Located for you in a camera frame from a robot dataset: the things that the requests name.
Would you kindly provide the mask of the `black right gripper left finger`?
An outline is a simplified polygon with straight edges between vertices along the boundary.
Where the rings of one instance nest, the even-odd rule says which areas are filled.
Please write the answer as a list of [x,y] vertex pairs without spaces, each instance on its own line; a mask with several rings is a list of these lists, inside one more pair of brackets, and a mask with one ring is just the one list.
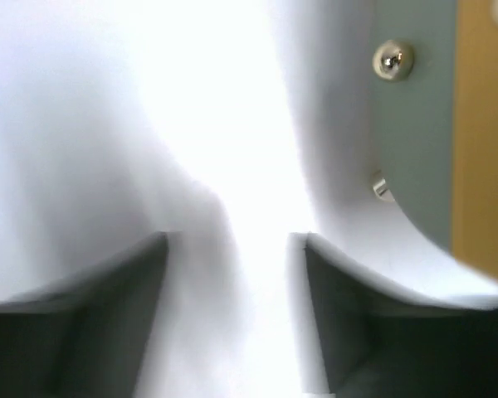
[[155,233],[89,273],[0,303],[0,397],[131,397],[168,261]]

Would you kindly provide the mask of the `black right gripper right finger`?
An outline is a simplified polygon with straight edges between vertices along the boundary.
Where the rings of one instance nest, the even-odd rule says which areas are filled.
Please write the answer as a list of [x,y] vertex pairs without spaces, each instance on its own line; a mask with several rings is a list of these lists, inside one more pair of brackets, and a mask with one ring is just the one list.
[[305,246],[310,298],[337,397],[498,397],[498,308],[402,301]]

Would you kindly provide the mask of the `yellow drawer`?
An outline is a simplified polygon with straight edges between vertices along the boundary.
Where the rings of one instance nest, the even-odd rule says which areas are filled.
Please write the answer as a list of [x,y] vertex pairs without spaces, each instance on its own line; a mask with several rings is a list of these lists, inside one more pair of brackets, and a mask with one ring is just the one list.
[[452,253],[498,279],[498,1],[456,15]]

